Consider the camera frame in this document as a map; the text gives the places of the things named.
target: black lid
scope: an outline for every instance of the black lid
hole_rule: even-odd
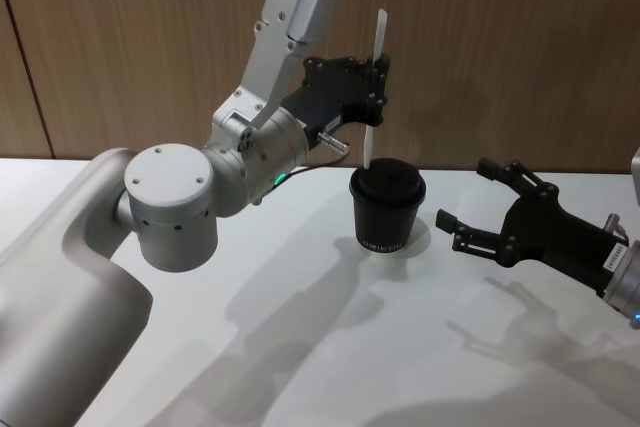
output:
[[[398,159],[374,159],[368,169],[358,168],[353,177],[354,193],[387,207],[420,203],[426,191],[418,169]]]

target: wood panel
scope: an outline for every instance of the wood panel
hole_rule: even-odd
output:
[[[55,151],[202,144],[263,0],[11,0]],[[341,0],[320,55],[393,64],[378,155],[628,170],[640,144],[640,0]],[[359,154],[362,130],[342,137]]]
[[[51,157],[4,0],[0,0],[0,157]]]

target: table surface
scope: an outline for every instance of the table surface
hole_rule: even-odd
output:
[[[84,165],[0,160],[0,248]],[[640,425],[640,333],[551,268],[453,252],[434,227],[444,208],[499,231],[512,191],[424,171],[411,245],[373,254],[354,239],[350,174],[300,175],[220,219],[191,272],[152,268],[129,236],[114,260],[153,294],[151,318],[78,426]],[[617,212],[640,236],[630,176],[542,177],[569,212]]]

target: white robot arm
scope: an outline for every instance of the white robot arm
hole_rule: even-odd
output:
[[[0,254],[0,425],[70,426],[142,330],[147,289],[109,259],[130,232],[144,258],[170,272],[205,263],[216,218],[259,204],[348,122],[382,122],[389,58],[305,61],[334,0],[266,0],[240,86],[213,115],[202,150],[111,150],[91,161]]]

